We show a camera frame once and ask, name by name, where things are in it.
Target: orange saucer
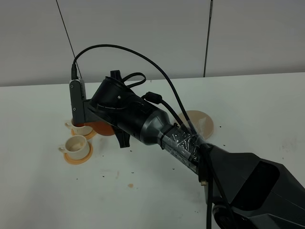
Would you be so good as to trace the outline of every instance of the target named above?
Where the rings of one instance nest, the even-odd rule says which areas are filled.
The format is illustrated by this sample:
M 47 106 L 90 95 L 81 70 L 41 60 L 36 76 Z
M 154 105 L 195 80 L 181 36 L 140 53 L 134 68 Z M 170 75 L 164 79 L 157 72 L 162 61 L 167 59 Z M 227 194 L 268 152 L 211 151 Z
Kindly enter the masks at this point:
M 71 134 L 72 136 L 76 135 L 75 132 L 73 131 L 73 129 L 71 130 Z M 89 134 L 85 135 L 84 137 L 89 140 L 91 138 L 93 138 L 96 135 L 96 132 L 94 130 L 92 130 Z
M 84 157 L 81 160 L 74 160 L 74 159 L 70 158 L 68 154 L 64 154 L 63 157 L 65 158 L 66 162 L 68 162 L 71 165 L 79 165 L 79 164 L 82 164 L 82 163 L 88 161 L 88 159 L 92 156 L 92 153 L 93 153 L 93 146 L 89 142 L 88 142 L 88 144 L 90 147 L 90 151 L 86 157 Z

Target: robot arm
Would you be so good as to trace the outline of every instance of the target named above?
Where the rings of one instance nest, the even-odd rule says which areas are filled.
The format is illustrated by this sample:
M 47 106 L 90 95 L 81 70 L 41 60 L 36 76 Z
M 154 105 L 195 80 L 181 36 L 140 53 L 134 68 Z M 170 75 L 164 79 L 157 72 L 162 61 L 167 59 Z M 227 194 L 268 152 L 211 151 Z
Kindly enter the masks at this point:
M 105 78 L 92 99 L 86 99 L 81 79 L 71 80 L 70 93 L 76 124 L 111 124 L 120 147 L 129 146 L 130 135 L 146 145 L 159 144 L 197 174 L 202 184 L 208 179 L 202 160 L 208 152 L 238 228 L 305 228 L 305 189 L 283 165 L 252 153 L 228 153 L 204 142 L 185 126 L 172 125 L 165 111 L 138 97 L 123 83 L 119 71 Z M 220 190 L 214 187 L 213 215 L 217 224 L 222 229 L 236 228 Z

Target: white cup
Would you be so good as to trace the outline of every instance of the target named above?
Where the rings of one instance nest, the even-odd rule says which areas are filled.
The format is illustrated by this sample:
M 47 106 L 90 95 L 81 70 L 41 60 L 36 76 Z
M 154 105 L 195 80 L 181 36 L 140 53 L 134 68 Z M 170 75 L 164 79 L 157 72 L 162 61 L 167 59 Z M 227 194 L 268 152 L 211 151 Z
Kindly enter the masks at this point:
M 88 135 L 92 132 L 92 127 L 91 126 L 75 126 L 73 125 L 73 119 L 71 119 L 70 121 L 65 122 L 65 126 L 69 129 L 69 130 L 73 130 L 75 135 Z
M 73 160 L 81 160 L 89 154 L 90 146 L 84 136 L 75 135 L 70 137 L 58 150 L 63 154 L 68 154 Z

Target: table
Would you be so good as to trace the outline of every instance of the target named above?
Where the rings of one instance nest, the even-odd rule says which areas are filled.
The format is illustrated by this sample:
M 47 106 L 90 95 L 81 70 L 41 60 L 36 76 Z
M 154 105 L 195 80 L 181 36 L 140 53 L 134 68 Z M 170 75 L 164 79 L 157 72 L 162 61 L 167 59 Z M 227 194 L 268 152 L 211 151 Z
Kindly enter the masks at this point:
M 282 163 L 305 185 L 304 73 L 176 79 L 173 84 L 186 110 L 204 111 L 213 119 L 211 143 Z M 86 84 L 88 98 L 98 86 Z M 134 91 L 160 93 L 180 112 L 165 80 L 148 81 Z M 114 136 L 97 135 L 87 162 L 65 162 L 57 148 L 71 135 L 64 126 L 71 119 L 68 84 L 2 87 L 0 105 L 0 228 L 205 227 L 197 176 L 159 146 L 131 138 L 131 147 L 120 149 Z M 214 221 L 213 228 L 218 228 Z

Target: tabletop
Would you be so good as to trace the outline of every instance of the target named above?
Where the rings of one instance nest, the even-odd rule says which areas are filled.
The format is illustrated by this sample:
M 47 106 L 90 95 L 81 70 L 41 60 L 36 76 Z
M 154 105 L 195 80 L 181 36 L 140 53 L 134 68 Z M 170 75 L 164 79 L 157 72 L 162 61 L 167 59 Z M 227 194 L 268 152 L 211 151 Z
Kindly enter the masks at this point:
M 88 98 L 99 84 L 85 85 Z M 284 164 L 305 186 L 305 73 L 173 84 L 186 110 L 213 119 L 209 142 Z M 133 90 L 159 93 L 181 111 L 165 80 Z M 68 83 L 1 87 L 0 105 L 0 228 L 205 228 L 197 176 L 157 145 L 131 137 L 131 146 L 120 149 L 115 136 L 96 135 L 87 162 L 64 160 L 58 146 L 71 136 L 64 126 L 71 119 Z

